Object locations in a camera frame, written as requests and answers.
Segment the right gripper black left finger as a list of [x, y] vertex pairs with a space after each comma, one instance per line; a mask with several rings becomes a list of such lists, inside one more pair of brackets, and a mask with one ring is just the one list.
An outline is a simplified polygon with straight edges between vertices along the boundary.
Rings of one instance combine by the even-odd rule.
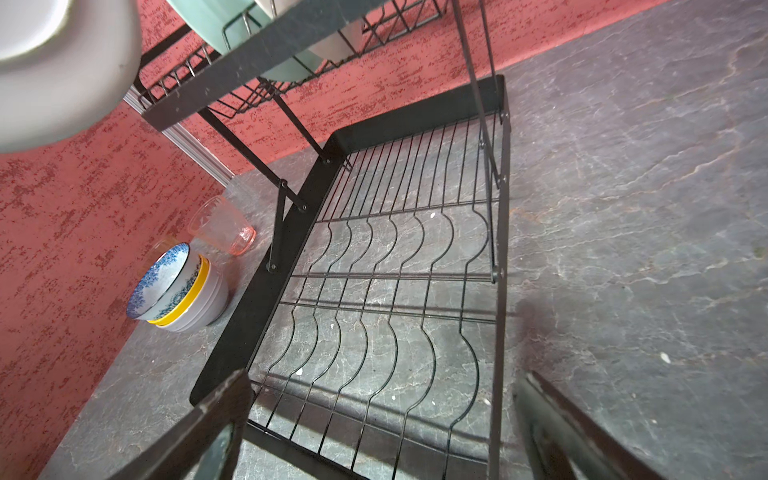
[[201, 400], [114, 479], [230, 479], [253, 403], [248, 373], [239, 369]]

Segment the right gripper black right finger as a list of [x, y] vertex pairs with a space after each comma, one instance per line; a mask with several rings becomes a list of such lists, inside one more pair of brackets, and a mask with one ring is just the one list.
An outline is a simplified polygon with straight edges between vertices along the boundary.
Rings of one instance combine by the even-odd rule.
[[661, 477], [535, 371], [517, 378], [513, 404], [535, 479]]

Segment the lavender white bowl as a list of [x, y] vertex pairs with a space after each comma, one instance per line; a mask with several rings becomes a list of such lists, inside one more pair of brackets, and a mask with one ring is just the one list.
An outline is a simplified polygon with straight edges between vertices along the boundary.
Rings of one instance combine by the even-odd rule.
[[223, 311], [228, 299], [226, 279], [214, 265], [210, 266], [206, 281], [195, 300], [172, 323], [157, 327], [171, 332], [197, 330], [213, 322]]

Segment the blue floral white bowl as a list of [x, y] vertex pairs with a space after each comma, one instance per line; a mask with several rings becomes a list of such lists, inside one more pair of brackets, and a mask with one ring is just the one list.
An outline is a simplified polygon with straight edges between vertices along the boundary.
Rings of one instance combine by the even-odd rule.
[[127, 316], [149, 321], [172, 309], [184, 296], [184, 287], [194, 282], [201, 263], [199, 256], [188, 243], [166, 251], [134, 289], [126, 307]]

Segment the yellow bowl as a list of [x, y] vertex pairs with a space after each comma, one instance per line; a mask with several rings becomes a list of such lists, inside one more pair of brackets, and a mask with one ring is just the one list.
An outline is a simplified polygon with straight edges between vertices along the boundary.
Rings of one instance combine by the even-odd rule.
[[196, 300], [204, 287], [211, 269], [210, 261], [205, 256], [200, 255], [199, 259], [201, 263], [197, 272], [197, 276], [189, 287], [184, 287], [184, 296], [173, 306], [172, 309], [165, 312], [163, 316], [155, 320], [149, 320], [150, 324], [159, 327], [165, 327], [174, 323], [189, 309], [192, 303]]

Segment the pink drinking glass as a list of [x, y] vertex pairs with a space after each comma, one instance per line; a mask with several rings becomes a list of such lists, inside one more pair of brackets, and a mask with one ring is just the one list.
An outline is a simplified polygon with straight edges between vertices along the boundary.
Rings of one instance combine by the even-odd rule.
[[193, 237], [234, 256], [247, 251], [257, 236], [244, 214], [222, 195], [207, 200], [192, 215], [187, 230]]

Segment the white plate blue rim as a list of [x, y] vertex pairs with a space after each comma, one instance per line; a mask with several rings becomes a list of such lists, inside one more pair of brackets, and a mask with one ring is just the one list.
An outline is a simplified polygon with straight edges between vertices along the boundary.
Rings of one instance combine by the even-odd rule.
[[1, 150], [21, 152], [90, 128], [139, 70], [135, 1], [1, 4]]

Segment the amber drinking glass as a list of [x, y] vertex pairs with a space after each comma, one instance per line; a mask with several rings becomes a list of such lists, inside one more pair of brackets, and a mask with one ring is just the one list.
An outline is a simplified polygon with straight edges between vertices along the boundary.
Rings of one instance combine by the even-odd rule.
[[156, 241], [143, 255], [136, 270], [138, 280], [141, 280], [151, 266], [169, 249], [179, 243], [173, 235], [165, 235]]

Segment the mint green plate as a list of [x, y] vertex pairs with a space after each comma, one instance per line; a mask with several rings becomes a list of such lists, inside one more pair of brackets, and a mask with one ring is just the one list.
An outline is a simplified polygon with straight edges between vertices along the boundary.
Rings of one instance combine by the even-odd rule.
[[[184, 22], [220, 54], [241, 45], [252, 34], [272, 22], [255, 1], [246, 0], [168, 0]], [[324, 61], [304, 50], [268, 70], [263, 78], [274, 82], [301, 82], [314, 75]]]

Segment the aluminium corner post left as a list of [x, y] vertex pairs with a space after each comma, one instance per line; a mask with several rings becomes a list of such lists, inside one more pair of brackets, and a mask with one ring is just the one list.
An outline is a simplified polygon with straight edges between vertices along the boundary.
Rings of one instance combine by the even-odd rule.
[[174, 125], [162, 134], [222, 186], [227, 187], [235, 178], [234, 172], [183, 126]]

